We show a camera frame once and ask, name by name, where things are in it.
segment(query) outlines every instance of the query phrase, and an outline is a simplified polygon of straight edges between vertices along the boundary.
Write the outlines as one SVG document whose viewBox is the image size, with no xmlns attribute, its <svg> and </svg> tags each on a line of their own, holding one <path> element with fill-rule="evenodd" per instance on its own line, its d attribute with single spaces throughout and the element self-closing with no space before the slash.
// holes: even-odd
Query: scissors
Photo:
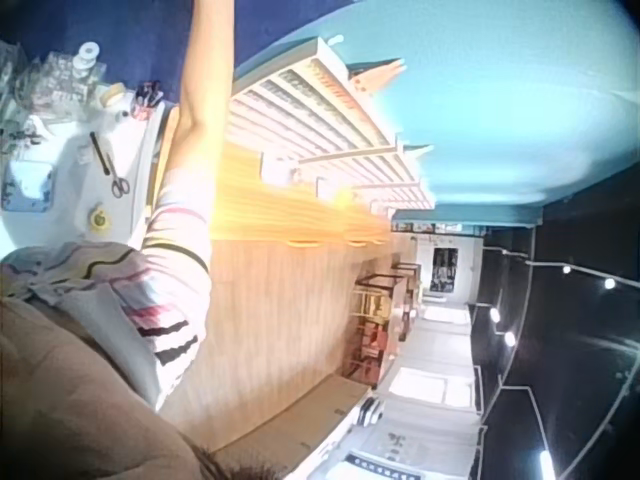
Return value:
<svg viewBox="0 0 640 480">
<path fill-rule="evenodd" d="M 122 198 L 123 195 L 127 195 L 131 191 L 131 187 L 129 186 L 129 182 L 126 178 L 119 177 L 116 173 L 116 169 L 113 166 L 113 161 L 111 160 L 111 156 L 107 153 L 107 163 L 109 164 L 109 168 L 111 168 L 111 173 L 113 173 L 113 183 L 111 184 L 111 193 L 116 198 Z"/>
<path fill-rule="evenodd" d="M 113 160 L 111 159 L 111 155 L 108 153 L 105 156 L 102 154 L 102 150 L 100 149 L 100 145 L 98 144 L 98 139 L 94 132 L 89 134 L 91 137 L 91 142 L 93 143 L 93 147 L 96 149 L 96 153 L 98 154 L 98 158 L 100 159 L 100 163 L 102 164 L 102 171 L 105 175 L 113 174 L 113 183 L 111 184 L 111 193 L 116 198 L 122 198 L 123 195 L 127 195 L 131 191 L 131 187 L 126 178 L 119 177 L 116 173 L 116 168 L 113 166 Z"/>
</svg>

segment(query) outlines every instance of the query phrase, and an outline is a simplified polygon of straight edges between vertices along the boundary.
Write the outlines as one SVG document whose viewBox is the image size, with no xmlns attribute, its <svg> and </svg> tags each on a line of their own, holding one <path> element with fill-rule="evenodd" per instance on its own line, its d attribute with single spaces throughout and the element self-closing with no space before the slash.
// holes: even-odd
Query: light fixture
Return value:
<svg viewBox="0 0 640 480">
<path fill-rule="evenodd" d="M 507 347 L 513 347 L 516 344 L 516 336 L 513 332 L 507 332 L 504 334 L 504 343 L 507 344 Z"/>
<path fill-rule="evenodd" d="M 491 310 L 489 310 L 489 317 L 491 317 L 491 321 L 493 323 L 499 323 L 500 311 L 496 307 L 491 307 Z"/>
<path fill-rule="evenodd" d="M 540 469 L 542 470 L 542 480 L 556 480 L 551 454 L 548 450 L 540 452 Z"/>
</svg>

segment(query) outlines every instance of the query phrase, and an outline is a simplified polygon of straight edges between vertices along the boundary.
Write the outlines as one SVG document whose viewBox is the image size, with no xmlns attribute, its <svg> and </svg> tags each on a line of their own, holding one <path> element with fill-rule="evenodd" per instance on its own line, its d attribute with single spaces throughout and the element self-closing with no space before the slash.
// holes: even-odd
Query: poster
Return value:
<svg viewBox="0 0 640 480">
<path fill-rule="evenodd" d="M 453 293 L 458 268 L 457 248 L 434 248 L 433 269 L 429 291 L 437 293 Z"/>
</svg>

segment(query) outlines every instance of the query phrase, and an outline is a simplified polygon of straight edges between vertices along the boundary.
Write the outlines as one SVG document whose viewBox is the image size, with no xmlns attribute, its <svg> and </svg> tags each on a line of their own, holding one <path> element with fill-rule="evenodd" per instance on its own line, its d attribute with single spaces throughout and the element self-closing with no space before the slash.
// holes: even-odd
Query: window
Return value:
<svg viewBox="0 0 640 480">
<path fill-rule="evenodd" d="M 425 320 L 432 322 L 455 323 L 458 325 L 470 323 L 469 312 L 466 308 L 459 309 L 455 307 L 427 305 L 423 317 Z"/>
<path fill-rule="evenodd" d="M 389 391 L 394 395 L 456 408 L 473 404 L 473 380 L 400 368 Z"/>
</svg>

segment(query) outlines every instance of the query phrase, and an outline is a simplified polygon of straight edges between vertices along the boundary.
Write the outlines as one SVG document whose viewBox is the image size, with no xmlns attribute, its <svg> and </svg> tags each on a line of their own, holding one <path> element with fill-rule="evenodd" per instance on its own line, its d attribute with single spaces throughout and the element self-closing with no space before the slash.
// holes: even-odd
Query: wooden panel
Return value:
<svg viewBox="0 0 640 480">
<path fill-rule="evenodd" d="M 388 269 L 393 253 L 415 249 L 408 235 L 392 238 L 364 248 L 214 242 L 208 336 L 161 414 L 216 449 L 336 372 L 363 263 Z"/>
</svg>

